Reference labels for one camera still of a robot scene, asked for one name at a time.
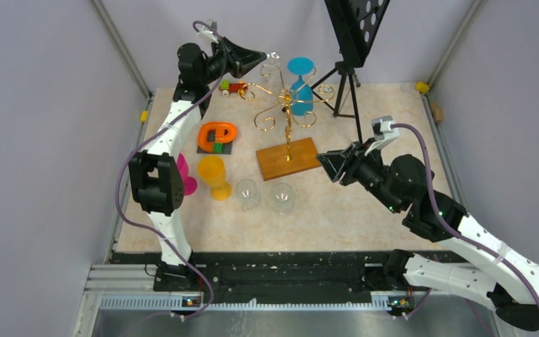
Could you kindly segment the clear wine glass back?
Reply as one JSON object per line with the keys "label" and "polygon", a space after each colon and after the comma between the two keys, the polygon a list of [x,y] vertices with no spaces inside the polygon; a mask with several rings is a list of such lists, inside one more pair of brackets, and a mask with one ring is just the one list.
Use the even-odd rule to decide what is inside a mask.
{"label": "clear wine glass back", "polygon": [[265,63],[260,68],[262,86],[276,93],[283,88],[281,79],[281,57],[276,51],[267,54]]}

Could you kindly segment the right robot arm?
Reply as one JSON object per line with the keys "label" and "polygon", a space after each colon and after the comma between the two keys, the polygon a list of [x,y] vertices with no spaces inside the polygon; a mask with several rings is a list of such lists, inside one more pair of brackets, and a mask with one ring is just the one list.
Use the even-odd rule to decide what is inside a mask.
{"label": "right robot arm", "polygon": [[395,249],[383,262],[383,279],[396,290],[425,287],[451,293],[494,312],[506,323],[539,331],[539,265],[485,230],[448,195],[427,189],[434,177],[416,157],[405,154],[385,165],[379,150],[359,143],[317,155],[328,177],[360,184],[413,234],[446,247],[470,263],[454,267]]}

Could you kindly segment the blue wine glass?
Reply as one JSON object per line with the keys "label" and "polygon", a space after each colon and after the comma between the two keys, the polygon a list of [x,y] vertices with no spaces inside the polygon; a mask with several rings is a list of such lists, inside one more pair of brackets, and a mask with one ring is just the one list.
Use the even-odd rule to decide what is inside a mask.
{"label": "blue wine glass", "polygon": [[316,69],[312,60],[306,57],[296,57],[287,64],[288,71],[298,78],[290,87],[293,103],[293,116],[302,117],[314,109],[313,93],[307,80],[312,79]]}

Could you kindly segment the pink wine glass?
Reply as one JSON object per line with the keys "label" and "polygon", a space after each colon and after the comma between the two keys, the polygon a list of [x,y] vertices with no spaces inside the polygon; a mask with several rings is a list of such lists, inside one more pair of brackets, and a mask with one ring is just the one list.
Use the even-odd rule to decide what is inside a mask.
{"label": "pink wine glass", "polygon": [[177,167],[184,185],[185,196],[194,194],[198,188],[198,182],[189,174],[189,166],[183,154],[178,155]]}

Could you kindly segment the yellow wine glass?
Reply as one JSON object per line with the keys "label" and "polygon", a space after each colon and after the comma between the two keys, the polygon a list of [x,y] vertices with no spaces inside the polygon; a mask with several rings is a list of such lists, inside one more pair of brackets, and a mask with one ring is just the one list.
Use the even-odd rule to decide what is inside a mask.
{"label": "yellow wine glass", "polygon": [[225,163],[219,156],[209,155],[202,158],[197,165],[197,173],[210,188],[212,199],[216,201],[229,199],[232,186],[227,182]]}

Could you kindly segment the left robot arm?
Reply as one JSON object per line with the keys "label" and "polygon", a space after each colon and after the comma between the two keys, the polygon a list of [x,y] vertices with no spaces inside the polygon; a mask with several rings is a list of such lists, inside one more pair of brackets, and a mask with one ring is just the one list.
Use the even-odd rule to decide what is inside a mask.
{"label": "left robot arm", "polygon": [[196,43],[178,49],[178,85],[167,117],[153,139],[128,161],[133,200],[151,220],[149,228],[161,245],[159,280],[154,286],[158,290],[190,290],[201,280],[189,260],[192,248],[182,226],[185,185],[177,160],[187,136],[208,109],[210,86],[219,84],[225,74],[240,79],[268,58],[265,52],[238,46],[227,38],[213,42],[211,48],[210,55]]}

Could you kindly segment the clear wine glass front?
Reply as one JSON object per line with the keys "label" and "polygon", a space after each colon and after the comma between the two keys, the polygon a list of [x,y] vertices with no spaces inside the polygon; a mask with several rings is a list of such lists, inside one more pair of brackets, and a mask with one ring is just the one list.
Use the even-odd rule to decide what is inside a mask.
{"label": "clear wine glass front", "polygon": [[240,180],[235,185],[235,193],[243,210],[253,210],[260,203],[260,191],[251,179]]}

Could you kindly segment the clear wine glass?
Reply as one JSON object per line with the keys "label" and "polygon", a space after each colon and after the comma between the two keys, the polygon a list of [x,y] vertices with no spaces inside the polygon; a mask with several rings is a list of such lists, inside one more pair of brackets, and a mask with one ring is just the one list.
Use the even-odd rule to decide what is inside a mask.
{"label": "clear wine glass", "polygon": [[240,180],[235,185],[235,193],[243,210],[253,210],[260,203],[260,191],[251,179]]}
{"label": "clear wine glass", "polygon": [[277,183],[270,190],[270,205],[279,214],[288,213],[295,203],[295,192],[287,183]]}
{"label": "clear wine glass", "polygon": [[283,88],[281,79],[281,57],[276,51],[267,54],[265,63],[260,68],[262,86],[276,93]]}

